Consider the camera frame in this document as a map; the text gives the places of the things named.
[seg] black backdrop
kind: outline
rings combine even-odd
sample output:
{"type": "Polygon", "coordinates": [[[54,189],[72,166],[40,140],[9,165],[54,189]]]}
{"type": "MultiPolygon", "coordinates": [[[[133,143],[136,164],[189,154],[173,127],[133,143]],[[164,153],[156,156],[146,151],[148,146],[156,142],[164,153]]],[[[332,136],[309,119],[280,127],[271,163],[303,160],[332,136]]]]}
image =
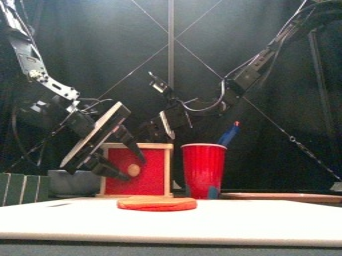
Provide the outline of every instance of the black backdrop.
{"type": "MultiPolygon", "coordinates": [[[[125,126],[133,134],[138,125],[165,107],[165,100],[148,86],[148,71],[166,81],[168,62],[173,60],[170,75],[177,97],[184,101],[196,97],[211,101],[217,96],[220,78],[264,49],[300,5],[299,0],[174,0],[173,6],[166,0],[23,3],[49,75],[74,87],[84,98],[121,101],[132,112],[125,126]],[[173,26],[168,23],[169,13],[173,26]],[[176,41],[169,58],[170,29],[176,41]]],[[[304,37],[285,49],[268,82],[261,88],[252,88],[247,98],[342,175],[340,23],[320,29],[317,39],[327,81],[323,92],[304,37]]],[[[9,83],[6,88],[1,91],[1,102],[7,102],[1,105],[2,170],[19,157],[7,128],[10,92],[15,85],[9,83]]],[[[178,185],[182,184],[180,145],[215,142],[235,120],[240,121],[240,132],[227,151],[224,188],[329,188],[333,178],[243,100],[221,116],[208,116],[192,129],[181,127],[174,131],[172,173],[178,185]]],[[[45,131],[26,124],[18,128],[29,147],[45,131]]],[[[57,168],[68,136],[61,134],[49,143],[41,170],[21,163],[13,171],[44,173],[57,168]]]]}

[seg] white tabletop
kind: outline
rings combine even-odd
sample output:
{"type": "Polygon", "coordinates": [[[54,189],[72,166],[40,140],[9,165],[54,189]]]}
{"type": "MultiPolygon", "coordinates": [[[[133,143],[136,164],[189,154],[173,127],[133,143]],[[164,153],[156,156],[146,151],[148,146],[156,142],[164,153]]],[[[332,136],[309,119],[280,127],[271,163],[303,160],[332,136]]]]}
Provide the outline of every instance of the white tabletop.
{"type": "Polygon", "coordinates": [[[0,239],[342,246],[342,208],[272,200],[197,200],[177,212],[121,210],[110,198],[0,208],[0,239]]]}

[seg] blue marker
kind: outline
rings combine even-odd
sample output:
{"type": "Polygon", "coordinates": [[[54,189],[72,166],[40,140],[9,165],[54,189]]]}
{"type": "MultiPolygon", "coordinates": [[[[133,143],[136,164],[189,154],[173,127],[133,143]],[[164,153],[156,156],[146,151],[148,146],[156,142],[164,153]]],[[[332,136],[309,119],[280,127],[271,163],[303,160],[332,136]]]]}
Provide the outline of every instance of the blue marker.
{"type": "Polygon", "coordinates": [[[233,122],[232,127],[220,136],[217,144],[227,147],[237,132],[239,132],[239,122],[236,121],[233,122]]]}

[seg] red plastic cup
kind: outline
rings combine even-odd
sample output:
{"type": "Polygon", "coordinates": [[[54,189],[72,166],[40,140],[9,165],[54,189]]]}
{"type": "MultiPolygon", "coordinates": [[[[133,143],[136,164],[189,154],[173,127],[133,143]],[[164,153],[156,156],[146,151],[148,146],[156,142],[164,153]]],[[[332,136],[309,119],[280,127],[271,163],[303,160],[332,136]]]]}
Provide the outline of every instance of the red plastic cup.
{"type": "Polygon", "coordinates": [[[185,195],[194,199],[216,199],[227,148],[217,144],[192,143],[181,146],[185,195]]]}

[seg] red box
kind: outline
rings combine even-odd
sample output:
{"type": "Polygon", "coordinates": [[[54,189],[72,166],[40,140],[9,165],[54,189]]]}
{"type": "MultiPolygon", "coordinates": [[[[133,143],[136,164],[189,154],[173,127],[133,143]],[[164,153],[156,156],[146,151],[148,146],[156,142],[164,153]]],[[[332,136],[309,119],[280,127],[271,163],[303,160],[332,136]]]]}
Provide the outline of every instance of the red box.
{"type": "Polygon", "coordinates": [[[122,144],[104,143],[101,145],[104,157],[121,172],[129,174],[130,180],[121,181],[102,177],[97,196],[170,196],[169,168],[173,146],[162,143],[137,143],[137,146],[144,154],[145,163],[141,163],[122,144]]]}

